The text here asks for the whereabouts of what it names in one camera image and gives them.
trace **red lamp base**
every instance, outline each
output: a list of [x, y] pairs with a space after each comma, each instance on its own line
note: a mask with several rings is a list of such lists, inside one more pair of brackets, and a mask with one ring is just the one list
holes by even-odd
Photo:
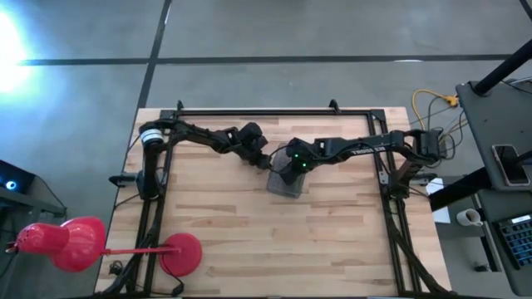
[[200, 265], [203, 256], [201, 242], [189, 233], [173, 234], [161, 246], [181, 249], [159, 254], [160, 267], [168, 275], [183, 277], [191, 274]]

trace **white label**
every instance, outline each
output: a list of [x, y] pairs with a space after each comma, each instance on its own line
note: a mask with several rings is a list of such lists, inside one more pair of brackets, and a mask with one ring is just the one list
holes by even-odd
[[525, 220], [530, 220], [530, 216], [526, 215], [526, 216], [522, 216], [522, 217], [518, 217], [518, 218], [513, 218], [512, 219], [512, 223], [516, 224], [516, 223], [519, 223], [519, 222], [523, 222]]
[[[386, 149], [383, 146], [375, 147], [375, 151], [377, 151], [377, 152], [381, 152], [381, 151], [385, 151], [385, 150]], [[355, 150], [352, 150], [351, 152], [354, 153], [354, 154], [370, 154], [370, 153], [373, 153], [373, 149], [371, 149], [371, 148], [369, 148], [369, 149], [355, 149]]]

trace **black metal frame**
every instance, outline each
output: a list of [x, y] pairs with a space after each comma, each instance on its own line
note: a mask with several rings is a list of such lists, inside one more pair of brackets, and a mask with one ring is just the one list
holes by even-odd
[[[250, 109], [250, 110], [186, 110], [182, 109], [182, 106], [178, 106], [178, 113], [176, 115], [179, 116], [215, 116], [215, 115], [221, 115], [221, 116], [230, 116], [230, 115], [243, 115], [243, 116], [268, 116], [268, 115], [324, 115], [324, 116], [331, 116], [336, 115], [338, 117], [342, 116], [365, 116], [367, 119], [367, 126], [369, 130], [369, 135], [376, 135], [377, 134], [377, 128], [376, 123], [378, 123], [378, 126], [381, 128], [381, 132], [383, 134], [388, 132], [387, 128], [387, 121], [386, 116], [384, 113], [384, 110], [340, 110], [338, 107], [336, 101], [331, 100], [331, 103], [329, 104], [330, 109], [323, 109], [323, 110], [290, 110], [290, 109]], [[161, 114], [168, 115], [168, 110], [162, 110]], [[390, 198], [389, 194], [386, 192], [386, 186], [387, 182], [383, 182], [379, 179], [380, 173], [383, 171], [383, 167], [380, 163], [380, 160], [377, 156], [378, 154], [374, 154], [374, 161], [375, 161], [375, 167], [377, 171], [377, 182], [379, 183], [379, 190], [381, 195], [381, 201], [382, 201], [382, 208], [383, 208], [383, 215], [385, 224], [387, 227], [387, 236], [388, 236], [388, 244], [390, 247], [390, 253], [391, 253], [391, 260], [392, 260], [392, 266], [394, 271], [394, 277], [396, 281], [396, 287], [397, 287], [397, 295], [399, 297], [404, 296], [412, 296], [416, 295], [415, 297], [419, 296], [437, 296], [437, 297], [449, 297], [449, 298], [466, 298], [462, 296], [457, 296], [455, 294], [446, 293], [445, 290], [441, 289], [439, 286], [436, 285], [436, 287], [432, 286], [429, 287], [429, 290], [431, 292], [435, 293], [424, 293], [421, 289], [421, 283], [420, 283], [420, 277], [424, 277], [429, 282], [436, 282], [433, 280], [433, 278], [428, 274], [426, 269], [422, 266], [421, 262], [417, 259], [416, 255], [414, 254], [412, 250], [412, 242], [411, 242], [411, 236], [410, 231], [408, 228], [408, 221], [406, 218], [406, 212], [405, 212], [405, 204], [403, 202], [403, 199], [394, 199], [397, 202], [397, 217], [400, 223], [401, 231], [397, 229], [397, 226], [394, 222], [394, 219], [390, 213], [386, 213], [386, 211], [390, 211], [390, 202], [392, 199]], [[389, 170], [392, 172], [396, 170], [395, 160], [393, 159], [393, 155], [391, 152], [386, 152], [386, 158], [387, 158], [387, 164]], [[154, 222], [152, 224], [152, 228], [156, 230], [156, 233], [151, 236], [151, 240], [148, 242], [146, 241], [146, 233], [147, 233], [147, 225], [148, 225], [148, 218], [150, 214], [150, 206], [152, 204], [151, 201], [145, 201], [143, 203], [142, 212], [140, 215], [140, 222], [139, 222], [139, 229], [137, 233], [137, 238], [135, 245], [137, 248], [142, 247], [148, 247], [148, 246], [157, 246], [159, 244], [159, 231], [162, 224], [162, 214], [164, 210], [165, 205], [165, 195], [167, 190], [167, 184], [169, 175], [170, 175], [170, 166], [171, 166], [171, 160], [172, 160], [172, 150], [167, 151], [167, 155], [165, 157], [165, 164], [163, 168], [163, 174], [166, 178], [166, 181], [163, 183], [164, 191], [163, 196], [156, 200], [156, 208], [155, 208], [155, 217]], [[408, 270], [410, 273], [411, 281], [412, 281], [412, 291], [408, 291], [405, 286], [404, 277], [403, 277], [403, 269], [401, 267], [401, 261], [399, 258], [399, 251], [397, 247], [401, 248], [403, 252], [405, 253], [408, 264]], [[135, 265], [132, 268], [132, 273], [128, 275], [129, 279], [133, 282], [136, 282], [136, 279], [138, 277], [138, 265], [140, 263], [140, 259], [142, 258], [142, 255], [135, 255], [131, 260], [136, 259]], [[153, 275], [155, 270], [155, 258], [156, 254], [152, 253], [149, 254], [148, 257], [148, 266], [146, 268], [146, 274], [145, 274], [145, 281], [143, 284], [143, 290], [142, 291], [135, 291], [128, 290], [126, 294], [119, 294], [119, 293], [111, 293], [111, 294], [102, 294], [102, 293], [96, 293], [90, 297], [87, 298], [94, 298], [94, 297], [101, 297], [101, 298], [145, 298], [150, 297], [151, 294], [151, 287], [153, 285]]]

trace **white mug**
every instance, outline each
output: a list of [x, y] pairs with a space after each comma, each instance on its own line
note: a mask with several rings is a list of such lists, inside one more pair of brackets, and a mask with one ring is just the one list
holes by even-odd
[[473, 208], [468, 208], [459, 212], [456, 215], [456, 221], [463, 226], [482, 226], [482, 221], [480, 220], [480, 214], [476, 212]]

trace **blue light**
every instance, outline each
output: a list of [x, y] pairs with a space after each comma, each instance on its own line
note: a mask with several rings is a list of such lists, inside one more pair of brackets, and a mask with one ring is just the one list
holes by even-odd
[[18, 63], [26, 59], [26, 49], [14, 19], [0, 7], [0, 95], [15, 91], [27, 79], [29, 69]]
[[17, 183], [13, 182], [13, 181], [9, 181], [6, 183], [6, 188], [7, 190], [13, 190], [17, 187]]

